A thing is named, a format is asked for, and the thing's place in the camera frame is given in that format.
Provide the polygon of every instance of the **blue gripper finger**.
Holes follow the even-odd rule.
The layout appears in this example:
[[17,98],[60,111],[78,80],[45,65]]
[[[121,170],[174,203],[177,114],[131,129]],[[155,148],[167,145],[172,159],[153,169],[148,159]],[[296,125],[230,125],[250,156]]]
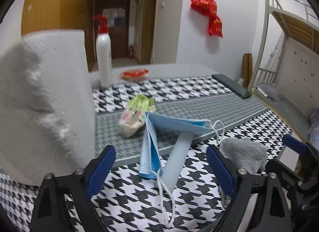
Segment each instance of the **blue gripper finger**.
[[89,199],[97,195],[116,160],[115,148],[108,145],[101,155],[93,159],[85,169],[86,193]]
[[231,176],[226,166],[217,155],[216,151],[213,150],[213,147],[209,146],[207,148],[206,155],[207,162],[209,163],[209,166],[211,167],[224,193],[226,195],[229,195],[230,197],[234,197],[236,195],[236,192],[233,177]]
[[291,137],[290,135],[284,135],[282,138],[283,145],[291,148],[299,155],[303,155],[307,152],[307,147],[305,144],[299,142],[297,139]]

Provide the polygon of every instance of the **doorway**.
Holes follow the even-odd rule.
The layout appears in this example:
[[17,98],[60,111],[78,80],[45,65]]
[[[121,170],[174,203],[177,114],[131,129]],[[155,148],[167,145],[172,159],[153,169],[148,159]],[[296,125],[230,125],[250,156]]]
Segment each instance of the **doorway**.
[[[107,25],[111,38],[112,59],[123,59],[129,53],[129,24],[131,0],[95,0],[95,15],[108,17]],[[98,21],[95,21],[95,40]]]
[[141,64],[152,61],[157,0],[144,0]]

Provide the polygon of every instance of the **wooden bed slats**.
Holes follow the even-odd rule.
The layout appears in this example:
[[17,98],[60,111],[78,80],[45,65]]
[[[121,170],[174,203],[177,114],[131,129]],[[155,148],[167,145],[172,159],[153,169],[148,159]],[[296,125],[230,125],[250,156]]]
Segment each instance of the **wooden bed slats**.
[[286,35],[319,55],[319,31],[317,29],[284,13],[273,11],[272,15]]

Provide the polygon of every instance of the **metal bed frame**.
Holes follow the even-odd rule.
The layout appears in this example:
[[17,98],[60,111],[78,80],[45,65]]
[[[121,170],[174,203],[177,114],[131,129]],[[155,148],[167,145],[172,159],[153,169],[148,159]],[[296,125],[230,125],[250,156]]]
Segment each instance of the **metal bed frame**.
[[[306,20],[305,20],[305,19],[303,19],[295,14],[284,11],[283,7],[281,6],[281,4],[278,0],[272,0],[272,4],[270,3],[270,0],[265,0],[265,1],[266,1],[266,3],[265,3],[265,20],[264,20],[263,35],[262,35],[262,39],[261,39],[261,44],[260,44],[260,49],[259,49],[256,65],[255,65],[255,68],[254,68],[254,71],[253,71],[253,74],[252,74],[252,77],[251,77],[251,80],[250,80],[250,83],[248,86],[249,91],[251,91],[253,87],[255,87],[256,85],[258,85],[260,83],[266,82],[266,83],[272,84],[272,83],[276,82],[278,72],[280,69],[280,65],[282,62],[284,50],[285,50],[286,40],[289,37],[292,39],[295,39],[293,34],[291,33],[289,27],[288,27],[288,24],[287,24],[285,18],[283,17],[283,15],[287,15],[289,17],[292,17],[292,18],[298,20],[299,22],[302,22],[302,23],[308,25],[309,27],[311,27],[312,28],[311,49],[313,51],[315,51],[316,53],[318,53],[318,50],[319,50],[318,44],[316,44],[316,46],[315,46],[315,31],[319,32],[319,28],[317,26],[315,26],[313,23],[309,22],[309,16],[313,17],[317,21],[319,21],[319,19],[316,16],[309,13],[309,8],[310,9],[312,9],[312,8],[308,4],[305,4],[305,3],[298,1],[298,0],[293,0],[293,1],[296,1],[304,6],[305,12],[306,12]],[[271,70],[264,69],[264,68],[260,67],[260,63],[261,63],[261,60],[262,60],[262,57],[264,54],[265,45],[266,45],[266,38],[267,38],[268,24],[269,24],[269,15],[273,14],[273,13],[278,13],[280,19],[282,20],[283,26],[279,23],[279,21],[277,19],[276,20],[279,23],[279,25],[281,26],[281,28],[283,29],[283,31],[285,32],[284,41],[283,41],[283,44],[281,47],[281,53],[279,56],[276,71],[271,71]]]

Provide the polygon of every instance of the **ear loop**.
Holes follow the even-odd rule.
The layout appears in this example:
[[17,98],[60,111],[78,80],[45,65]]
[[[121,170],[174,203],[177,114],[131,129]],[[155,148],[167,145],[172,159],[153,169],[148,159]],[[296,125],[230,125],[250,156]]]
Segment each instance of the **ear loop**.
[[[162,179],[160,178],[160,171],[161,169],[159,168],[157,173],[155,171],[152,171],[152,173],[156,175],[156,182],[157,182],[157,186],[159,188],[159,193],[160,193],[160,209],[164,216],[165,226],[166,228],[171,228],[175,220],[175,211],[176,211],[175,199],[173,194],[168,190],[167,186],[163,183]],[[169,195],[172,201],[172,218],[170,222],[168,222],[168,215],[166,213],[166,209],[164,208],[163,188],[167,192],[167,194]]]
[[[215,129],[215,126],[217,123],[221,123],[221,125],[223,127],[223,133],[221,135],[221,139],[225,134],[225,127],[224,127],[224,123],[222,123],[221,120],[217,120],[213,125],[210,124],[211,128],[214,130],[214,132],[216,134],[216,141],[217,141],[217,144],[219,145],[221,140],[219,140],[219,134],[218,134],[217,130]],[[162,211],[163,216],[164,216],[165,227],[171,228],[171,226],[173,225],[174,220],[175,220],[176,204],[175,204],[175,199],[174,199],[173,194],[168,190],[167,186],[164,184],[164,182],[160,178],[160,171],[161,171],[161,169],[159,168],[157,173],[155,171],[152,171],[152,173],[154,175],[156,175],[156,182],[157,182],[157,186],[159,188],[159,193],[160,193],[160,208],[161,208],[161,211]],[[166,193],[169,195],[169,197],[172,201],[172,218],[171,218],[170,222],[168,222],[168,215],[167,215],[166,209],[164,208],[163,188],[166,191]]]
[[217,145],[219,145],[221,143],[221,140],[219,139],[219,134],[218,134],[217,130],[215,129],[215,126],[216,126],[217,123],[221,123],[221,125],[223,127],[223,133],[221,135],[221,140],[222,140],[223,136],[225,135],[225,126],[224,126],[224,123],[222,123],[221,120],[216,120],[216,122],[213,125],[211,124],[211,128],[214,130],[214,132],[216,134],[216,143],[217,143]]

